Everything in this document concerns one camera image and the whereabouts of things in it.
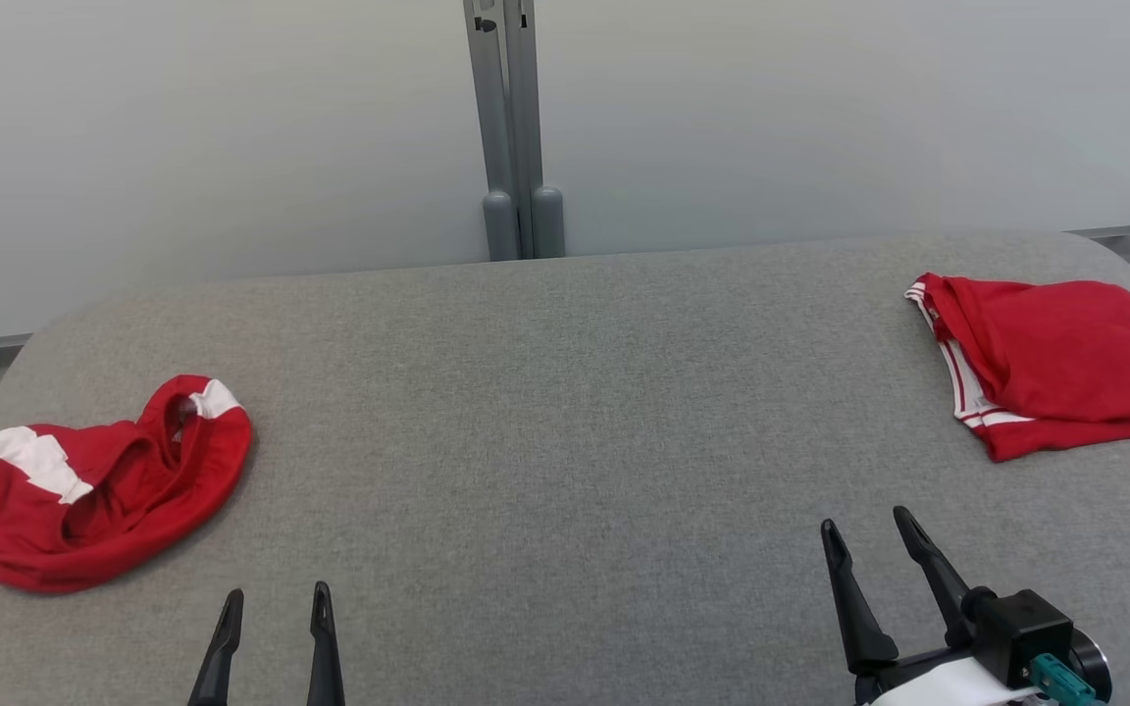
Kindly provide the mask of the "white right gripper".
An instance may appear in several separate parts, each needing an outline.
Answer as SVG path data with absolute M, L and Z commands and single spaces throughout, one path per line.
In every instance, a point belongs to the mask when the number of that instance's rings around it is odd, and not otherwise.
M 960 611 L 967 584 L 906 506 L 893 508 L 893 517 L 909 557 L 932 590 L 947 647 L 968 647 L 973 624 Z M 857 706 L 1044 706 L 1036 687 L 1008 685 L 970 651 L 946 648 L 898 660 L 896 640 L 876 621 L 834 520 L 822 522 L 820 537 L 847 671 L 855 676 Z

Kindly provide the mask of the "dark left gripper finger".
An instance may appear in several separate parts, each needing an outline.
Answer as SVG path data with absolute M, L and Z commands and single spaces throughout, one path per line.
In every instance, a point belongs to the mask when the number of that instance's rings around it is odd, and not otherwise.
M 310 634 L 314 639 L 306 706 L 346 706 L 331 587 L 315 582 Z
M 185 706 L 229 706 L 231 662 L 240 647 L 243 605 L 245 593 L 241 589 L 232 590 Z

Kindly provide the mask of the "red shorts with white stripes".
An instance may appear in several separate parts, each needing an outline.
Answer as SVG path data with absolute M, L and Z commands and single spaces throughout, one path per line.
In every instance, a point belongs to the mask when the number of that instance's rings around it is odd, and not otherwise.
M 221 381 L 167 380 L 137 420 L 0 430 L 0 585 L 67 594 L 116 579 L 231 499 L 254 425 Z

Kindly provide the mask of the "red basketball jersey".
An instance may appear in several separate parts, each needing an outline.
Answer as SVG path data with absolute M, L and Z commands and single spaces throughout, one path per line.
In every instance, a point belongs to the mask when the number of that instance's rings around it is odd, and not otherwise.
M 996 462 L 1130 439 L 1130 291 L 1094 280 L 919 277 L 953 415 Z

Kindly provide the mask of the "grey partition post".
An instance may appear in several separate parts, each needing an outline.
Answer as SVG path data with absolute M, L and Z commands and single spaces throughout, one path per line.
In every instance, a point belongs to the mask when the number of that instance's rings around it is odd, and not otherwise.
M 520 255 L 562 258 L 566 254 L 564 197 L 559 188 L 548 186 L 544 178 L 534 0 L 503 0 L 503 14 Z
M 519 183 L 506 106 L 498 12 L 494 0 L 462 0 L 488 192 L 483 215 L 493 261 L 521 258 Z

